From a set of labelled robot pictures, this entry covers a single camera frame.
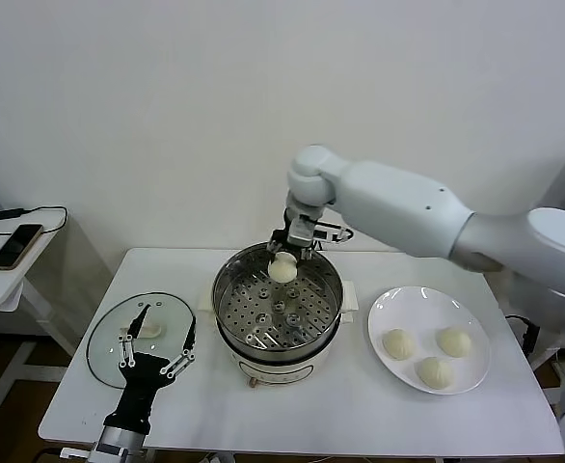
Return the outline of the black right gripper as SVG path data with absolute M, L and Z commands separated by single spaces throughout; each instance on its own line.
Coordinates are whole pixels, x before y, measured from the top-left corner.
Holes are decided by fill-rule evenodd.
M 306 214 L 288 206 L 283 214 L 284 227 L 274 230 L 267 244 L 267 251 L 275 255 L 282 249 L 299 253 L 300 261 L 313 258 L 312 221 Z

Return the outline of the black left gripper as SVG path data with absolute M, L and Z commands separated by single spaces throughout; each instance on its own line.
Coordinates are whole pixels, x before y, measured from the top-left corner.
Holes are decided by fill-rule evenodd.
M 104 426 L 132 432 L 150 432 L 149 416 L 157 392 L 170 386 L 174 382 L 174 377 L 186 370 L 196 359 L 195 316 L 192 317 L 184 337 L 180 354 L 172 360 L 140 352 L 134 357 L 134 340 L 141 332 L 147 313 L 148 304 L 145 304 L 129 323 L 128 328 L 120 331 L 118 335 L 119 368 L 125 386 L 117 408 L 105 418 Z

